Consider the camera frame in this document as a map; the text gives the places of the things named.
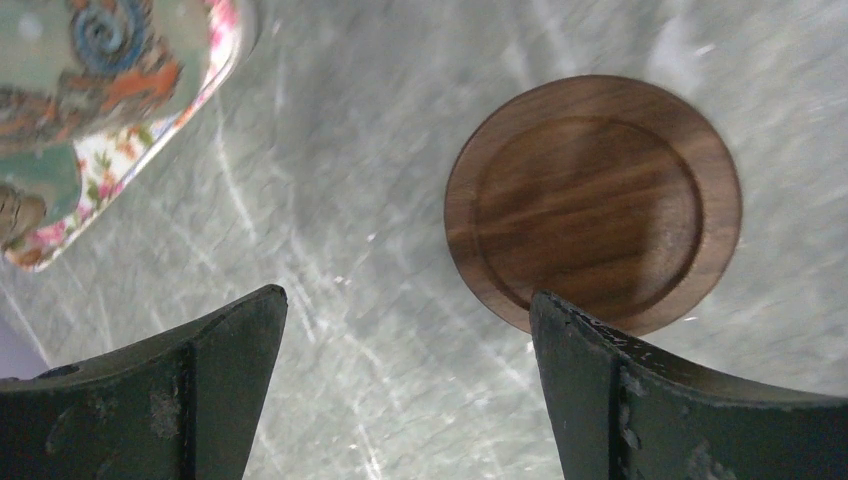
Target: decorated ceramic pot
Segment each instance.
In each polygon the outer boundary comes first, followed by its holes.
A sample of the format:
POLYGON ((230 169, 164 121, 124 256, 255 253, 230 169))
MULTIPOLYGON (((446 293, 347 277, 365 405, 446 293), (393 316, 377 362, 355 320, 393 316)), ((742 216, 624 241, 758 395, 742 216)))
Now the decorated ceramic pot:
POLYGON ((0 155, 176 114, 206 74, 203 0, 0 2, 0 155))

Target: blue swirl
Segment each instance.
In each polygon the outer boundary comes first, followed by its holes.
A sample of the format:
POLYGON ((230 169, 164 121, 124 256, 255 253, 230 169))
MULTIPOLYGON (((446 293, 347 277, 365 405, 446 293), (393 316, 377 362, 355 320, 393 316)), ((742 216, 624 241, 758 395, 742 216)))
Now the blue swirl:
POLYGON ((118 0, 121 18, 94 3, 74 17, 77 57, 94 74, 117 75, 132 68, 144 53, 147 19, 138 0, 118 0))

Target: brown plate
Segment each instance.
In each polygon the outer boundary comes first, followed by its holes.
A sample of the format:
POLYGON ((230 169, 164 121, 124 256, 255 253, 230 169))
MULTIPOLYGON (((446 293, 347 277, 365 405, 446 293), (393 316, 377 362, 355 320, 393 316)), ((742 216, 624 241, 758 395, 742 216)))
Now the brown plate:
POLYGON ((740 197, 730 153, 694 108, 593 75, 531 90, 483 122, 448 181, 445 227, 462 278, 521 330, 545 289, 642 335, 718 282, 740 197))

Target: floral tray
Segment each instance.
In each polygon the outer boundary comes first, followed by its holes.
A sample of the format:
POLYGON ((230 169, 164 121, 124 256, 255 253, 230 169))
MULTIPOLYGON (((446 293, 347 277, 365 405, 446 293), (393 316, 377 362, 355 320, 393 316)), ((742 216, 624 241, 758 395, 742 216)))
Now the floral tray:
POLYGON ((211 39, 209 71, 194 103, 171 118, 102 132, 74 142, 82 178, 82 196, 76 211, 16 242, 5 251, 9 261, 27 271, 46 268, 97 219, 221 86, 232 70, 242 37, 234 2, 206 0, 211 39))

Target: marble surface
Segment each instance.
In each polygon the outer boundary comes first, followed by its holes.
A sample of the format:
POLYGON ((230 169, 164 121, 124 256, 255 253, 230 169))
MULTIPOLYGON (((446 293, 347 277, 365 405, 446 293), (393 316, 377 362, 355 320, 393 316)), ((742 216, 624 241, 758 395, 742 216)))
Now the marble surface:
POLYGON ((267 0, 253 57, 0 316, 50 365, 269 282, 288 324, 248 479, 561 478, 530 338, 465 288, 442 201, 497 106, 556 78, 646 79, 714 121, 737 254, 647 340, 848 395, 848 4, 267 0))

